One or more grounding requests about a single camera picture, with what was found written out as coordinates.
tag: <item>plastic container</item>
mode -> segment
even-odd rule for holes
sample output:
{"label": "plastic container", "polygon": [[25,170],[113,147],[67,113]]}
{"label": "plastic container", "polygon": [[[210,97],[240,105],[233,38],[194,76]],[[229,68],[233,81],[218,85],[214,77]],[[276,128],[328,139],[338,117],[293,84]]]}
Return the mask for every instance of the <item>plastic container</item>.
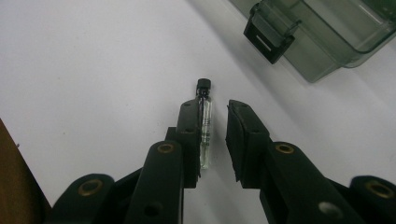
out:
{"label": "plastic container", "polygon": [[285,55],[310,82],[361,65],[396,35],[396,0],[232,2],[249,18],[245,35],[259,51],[271,63]]}

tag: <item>transparent plastic box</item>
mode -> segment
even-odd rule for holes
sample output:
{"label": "transparent plastic box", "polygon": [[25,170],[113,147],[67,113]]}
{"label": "transparent plastic box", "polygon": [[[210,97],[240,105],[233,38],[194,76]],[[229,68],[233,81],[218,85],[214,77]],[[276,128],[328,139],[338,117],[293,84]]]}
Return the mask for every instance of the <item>transparent plastic box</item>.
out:
{"label": "transparent plastic box", "polygon": [[310,82],[361,65],[396,35],[396,0],[232,0],[271,63],[284,55]]}

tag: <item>glass vial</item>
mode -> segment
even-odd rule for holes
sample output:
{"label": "glass vial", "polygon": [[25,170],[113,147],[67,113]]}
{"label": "glass vial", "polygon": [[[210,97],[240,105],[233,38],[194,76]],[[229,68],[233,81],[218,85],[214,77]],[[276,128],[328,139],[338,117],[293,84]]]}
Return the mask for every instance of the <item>glass vial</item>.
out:
{"label": "glass vial", "polygon": [[199,118],[201,120],[201,169],[209,167],[209,144],[212,128],[212,99],[209,96],[211,82],[209,79],[198,80],[196,97],[199,101]]}

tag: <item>black cap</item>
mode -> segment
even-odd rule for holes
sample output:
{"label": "black cap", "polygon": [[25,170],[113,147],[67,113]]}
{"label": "black cap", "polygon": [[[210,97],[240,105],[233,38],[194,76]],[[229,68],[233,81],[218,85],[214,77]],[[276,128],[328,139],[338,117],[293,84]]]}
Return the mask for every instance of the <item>black cap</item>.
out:
{"label": "black cap", "polygon": [[211,81],[207,78],[198,79],[197,90],[210,90]]}

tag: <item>white table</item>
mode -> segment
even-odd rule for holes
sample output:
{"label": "white table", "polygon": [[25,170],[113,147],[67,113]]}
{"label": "white table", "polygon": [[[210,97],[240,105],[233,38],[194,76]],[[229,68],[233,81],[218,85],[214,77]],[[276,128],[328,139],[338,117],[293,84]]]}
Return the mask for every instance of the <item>white table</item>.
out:
{"label": "white table", "polygon": [[185,190],[185,223],[266,222],[259,191],[234,179],[229,99],[327,177],[396,183],[396,41],[310,84],[286,59],[265,61],[246,22],[227,0],[1,1],[0,118],[49,202],[83,175],[140,168],[200,77],[213,87],[212,165]]}

